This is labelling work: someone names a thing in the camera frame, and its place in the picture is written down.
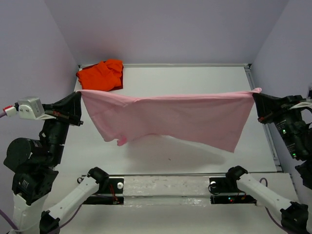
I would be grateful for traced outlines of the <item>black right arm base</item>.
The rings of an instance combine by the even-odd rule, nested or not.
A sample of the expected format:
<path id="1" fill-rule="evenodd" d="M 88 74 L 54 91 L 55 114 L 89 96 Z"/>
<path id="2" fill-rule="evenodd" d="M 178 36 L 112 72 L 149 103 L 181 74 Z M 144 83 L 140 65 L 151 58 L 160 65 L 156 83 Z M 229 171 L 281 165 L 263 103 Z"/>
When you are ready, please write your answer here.
<path id="1" fill-rule="evenodd" d="M 217 204 L 254 204 L 257 201 L 251 195 L 239 190 L 226 177 L 210 177 L 208 191 L 211 194 L 210 202 Z"/>

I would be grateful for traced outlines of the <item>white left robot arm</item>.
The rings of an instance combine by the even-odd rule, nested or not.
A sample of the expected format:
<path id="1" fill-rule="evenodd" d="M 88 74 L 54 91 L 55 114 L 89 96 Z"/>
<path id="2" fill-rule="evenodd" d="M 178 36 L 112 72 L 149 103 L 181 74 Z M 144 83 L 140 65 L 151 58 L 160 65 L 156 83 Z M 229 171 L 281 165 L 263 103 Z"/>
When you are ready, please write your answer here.
<path id="1" fill-rule="evenodd" d="M 42 104 L 38 97 L 25 97 L 4 108 L 3 116 L 42 120 L 38 139 L 19 137 L 6 153 L 4 165 L 13 173 L 13 234 L 58 234 L 91 195 L 104 192 L 109 175 L 95 167 L 61 202 L 44 210 L 44 203 L 58 176 L 70 126 L 81 126 L 81 93 L 73 92 L 52 103 Z"/>

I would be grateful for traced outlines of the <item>pink t shirt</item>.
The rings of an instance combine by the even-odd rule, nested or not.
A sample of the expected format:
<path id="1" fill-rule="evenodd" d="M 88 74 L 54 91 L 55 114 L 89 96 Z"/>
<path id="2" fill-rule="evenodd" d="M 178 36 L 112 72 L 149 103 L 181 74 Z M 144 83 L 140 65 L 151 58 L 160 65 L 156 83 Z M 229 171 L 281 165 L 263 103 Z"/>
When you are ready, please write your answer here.
<path id="1" fill-rule="evenodd" d="M 233 152 L 254 105 L 251 91 L 221 94 L 128 97 L 81 90 L 86 110 L 106 142 L 118 146 L 163 135 Z"/>

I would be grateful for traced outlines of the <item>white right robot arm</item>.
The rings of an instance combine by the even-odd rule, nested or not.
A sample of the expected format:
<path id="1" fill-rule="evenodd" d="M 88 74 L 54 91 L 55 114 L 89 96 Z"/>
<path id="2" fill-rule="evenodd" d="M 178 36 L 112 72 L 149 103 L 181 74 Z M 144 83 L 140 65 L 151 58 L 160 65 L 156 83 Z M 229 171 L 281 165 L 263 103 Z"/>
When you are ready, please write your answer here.
<path id="1" fill-rule="evenodd" d="M 282 165 L 291 179 L 300 178 L 303 186 L 312 188 L 312 124 L 307 123 L 303 112 L 312 111 L 312 98 L 301 95 L 274 97 L 253 94 L 258 121 L 273 124 L 281 136 L 289 155 L 298 161 L 293 169 Z M 251 195 L 279 219 L 279 226 L 289 234 L 312 232 L 312 208 L 287 199 L 256 180 L 246 169 L 235 166 L 225 174 L 224 185 L 229 191 L 237 189 Z"/>

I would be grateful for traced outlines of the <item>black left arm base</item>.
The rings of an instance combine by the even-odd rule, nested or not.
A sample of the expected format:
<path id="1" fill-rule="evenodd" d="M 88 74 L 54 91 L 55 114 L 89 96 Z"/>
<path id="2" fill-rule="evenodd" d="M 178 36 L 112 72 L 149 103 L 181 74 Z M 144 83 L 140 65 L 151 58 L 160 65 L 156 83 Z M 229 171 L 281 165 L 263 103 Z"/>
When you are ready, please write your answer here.
<path id="1" fill-rule="evenodd" d="M 124 178 L 113 176 L 108 184 L 97 193 L 88 197 L 83 205 L 123 205 Z"/>

